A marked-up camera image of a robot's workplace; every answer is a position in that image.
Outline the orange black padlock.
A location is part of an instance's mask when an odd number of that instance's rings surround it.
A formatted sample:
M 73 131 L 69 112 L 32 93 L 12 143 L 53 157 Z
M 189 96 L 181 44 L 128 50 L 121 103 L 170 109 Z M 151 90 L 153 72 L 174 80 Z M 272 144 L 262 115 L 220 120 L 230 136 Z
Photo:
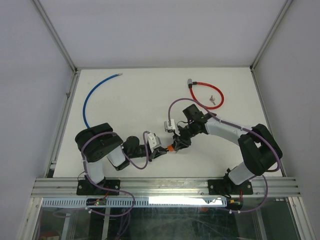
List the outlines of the orange black padlock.
M 168 150 L 169 152 L 174 152 L 174 151 L 175 151 L 175 149 L 174 149 L 174 147 L 173 147 L 172 145 L 169 145 L 169 146 L 167 147 L 167 150 Z

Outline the red cable lock keys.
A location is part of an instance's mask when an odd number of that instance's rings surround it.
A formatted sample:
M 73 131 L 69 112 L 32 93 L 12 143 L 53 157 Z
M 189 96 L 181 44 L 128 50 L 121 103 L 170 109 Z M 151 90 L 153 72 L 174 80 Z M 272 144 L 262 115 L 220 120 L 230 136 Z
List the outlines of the red cable lock keys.
M 210 101 L 214 106 L 216 105 L 215 100 L 216 100 L 216 99 L 214 98 L 214 96 L 211 95 L 210 98 L 209 98 L 209 101 Z

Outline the red cable lock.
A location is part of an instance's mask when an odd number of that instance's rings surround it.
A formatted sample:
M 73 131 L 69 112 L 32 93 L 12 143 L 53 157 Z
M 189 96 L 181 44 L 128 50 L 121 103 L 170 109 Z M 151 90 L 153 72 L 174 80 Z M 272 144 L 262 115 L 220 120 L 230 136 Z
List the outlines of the red cable lock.
M 188 89 L 191 94 L 191 97 L 195 101 L 197 101 L 197 98 L 196 98 L 194 91 L 193 91 L 193 86 L 195 86 L 195 85 L 209 87 L 209 88 L 212 88 L 215 91 L 217 91 L 217 93 L 220 95 L 220 103 L 218 105 L 214 105 L 214 106 L 205 106 L 208 110 L 216 110 L 216 109 L 220 108 L 225 102 L 225 96 L 224 96 L 223 92 L 218 87 L 216 87 L 212 84 L 209 84 L 206 82 L 193 81 L 191 78 L 189 78 L 187 80 L 187 85 L 188 85 Z

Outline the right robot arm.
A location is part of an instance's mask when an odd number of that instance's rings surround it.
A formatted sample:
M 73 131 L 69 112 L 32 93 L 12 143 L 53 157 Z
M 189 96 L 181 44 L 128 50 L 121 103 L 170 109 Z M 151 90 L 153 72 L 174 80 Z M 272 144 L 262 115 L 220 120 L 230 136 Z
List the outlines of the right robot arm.
M 231 194 L 241 189 L 244 182 L 262 176 L 274 164 L 280 166 L 283 152 L 265 125 L 259 123 L 251 128 L 241 127 L 213 113 L 204 114 L 195 104 L 182 112 L 187 124 L 179 126 L 178 133 L 173 135 L 173 151 L 188 148 L 192 143 L 191 138 L 198 134 L 217 136 L 240 148 L 243 161 L 233 169 L 228 169 L 223 180 L 213 185 L 217 194 L 230 198 Z

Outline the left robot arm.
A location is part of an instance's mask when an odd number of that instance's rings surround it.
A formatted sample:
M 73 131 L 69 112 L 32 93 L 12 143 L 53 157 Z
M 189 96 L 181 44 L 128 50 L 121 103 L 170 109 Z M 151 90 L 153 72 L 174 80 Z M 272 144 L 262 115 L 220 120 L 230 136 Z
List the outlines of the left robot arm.
M 87 188 L 93 194 L 100 194 L 105 188 L 103 160 L 107 159 L 116 171 L 132 165 L 144 170 L 153 159 L 167 154 L 160 138 L 152 132 L 142 134 L 143 143 L 136 136 L 126 140 L 113 131 L 108 123 L 103 123 L 80 131 L 75 142 L 81 153 Z

